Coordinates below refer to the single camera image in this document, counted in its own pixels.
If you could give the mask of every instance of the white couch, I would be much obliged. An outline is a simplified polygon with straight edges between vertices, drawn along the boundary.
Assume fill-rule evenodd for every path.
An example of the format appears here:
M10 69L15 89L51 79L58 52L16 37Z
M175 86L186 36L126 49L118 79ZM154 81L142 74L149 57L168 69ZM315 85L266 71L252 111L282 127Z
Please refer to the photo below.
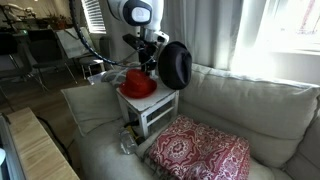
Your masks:
M73 112L68 97L72 90L64 94ZM247 138L250 180L316 180L320 179L319 95L317 85L240 76L193 64L191 82L180 92L179 113ZM102 108L108 111L109 106L118 104L106 102ZM160 127L139 146L137 155L122 155L118 129L123 124L109 121L85 137L76 132L87 179L158 179L141 156Z

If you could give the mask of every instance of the pillow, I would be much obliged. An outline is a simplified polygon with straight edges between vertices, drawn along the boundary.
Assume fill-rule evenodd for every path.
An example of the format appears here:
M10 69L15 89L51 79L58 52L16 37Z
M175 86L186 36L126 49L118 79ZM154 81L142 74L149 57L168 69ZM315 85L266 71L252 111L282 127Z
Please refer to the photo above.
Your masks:
M178 179L247 179L249 175L246 139L182 115L158 136L149 158Z
M122 117L115 88L98 83L61 90L82 136L98 126Z

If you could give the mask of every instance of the cable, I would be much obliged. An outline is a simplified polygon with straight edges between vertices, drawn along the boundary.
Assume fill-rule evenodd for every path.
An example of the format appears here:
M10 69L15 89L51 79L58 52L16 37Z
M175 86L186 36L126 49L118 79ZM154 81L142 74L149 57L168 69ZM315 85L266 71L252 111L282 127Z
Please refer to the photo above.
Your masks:
M77 35L78 35L81 43L84 45L84 47L85 47L86 49L88 49L88 51L89 51L91 54L93 54L94 56L96 56L96 58L101 59L101 60L103 60L103 61L105 61L105 62L107 62L107 63L109 63L109 64L111 64L111 65L116 65L116 66L125 67L125 68L141 67L141 66L144 66L144 65L146 65L147 63L149 63L151 60L154 60L154 59L153 59L153 56L151 56L151 58L150 58L148 61L146 61L145 63L143 63L143 64L140 64L140 65L138 65L138 66L126 66L126 65L123 65L123 64L121 64L121 63L119 63L119 62L112 61L112 60L110 60L110 59L107 59L107 58L101 56L100 54L98 54L98 53L89 45L88 41L85 39L85 37L84 37L84 35L83 35L80 27L79 27L79 24L78 24L78 22L77 22L77 20L76 20L75 1L74 1L74 0L69 0L69 8L70 8L70 14L71 14L71 20L72 20L72 23L73 23L73 27L74 27L74 29L75 29L75 31L76 31L76 33L77 33Z
M36 117L37 117L37 119L39 119L40 121L44 122L47 125L47 127L49 128L49 130L50 130L51 134L53 135L54 139L57 140L58 144L62 147L63 151L66 153L68 162L69 162L70 166L72 167L72 159L71 159L71 156L70 156L67 148L64 146L64 144L60 141L60 139L54 133L54 131L53 131L52 127L50 126L50 124L48 123L48 121L46 121L42 117L39 117L39 116L36 116Z

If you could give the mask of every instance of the couch armrest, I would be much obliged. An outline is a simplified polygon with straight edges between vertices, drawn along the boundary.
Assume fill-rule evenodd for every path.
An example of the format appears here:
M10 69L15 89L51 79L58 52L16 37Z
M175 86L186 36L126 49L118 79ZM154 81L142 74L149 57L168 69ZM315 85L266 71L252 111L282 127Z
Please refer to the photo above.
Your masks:
M320 177L320 118L307 129L296 154L287 163L287 173L296 180Z

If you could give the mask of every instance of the window blinds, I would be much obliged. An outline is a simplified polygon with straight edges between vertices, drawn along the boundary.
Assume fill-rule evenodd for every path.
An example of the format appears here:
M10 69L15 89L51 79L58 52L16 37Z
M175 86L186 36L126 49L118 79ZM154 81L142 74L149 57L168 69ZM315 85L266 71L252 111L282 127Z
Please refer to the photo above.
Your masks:
M90 33L106 33L99 0L81 0Z

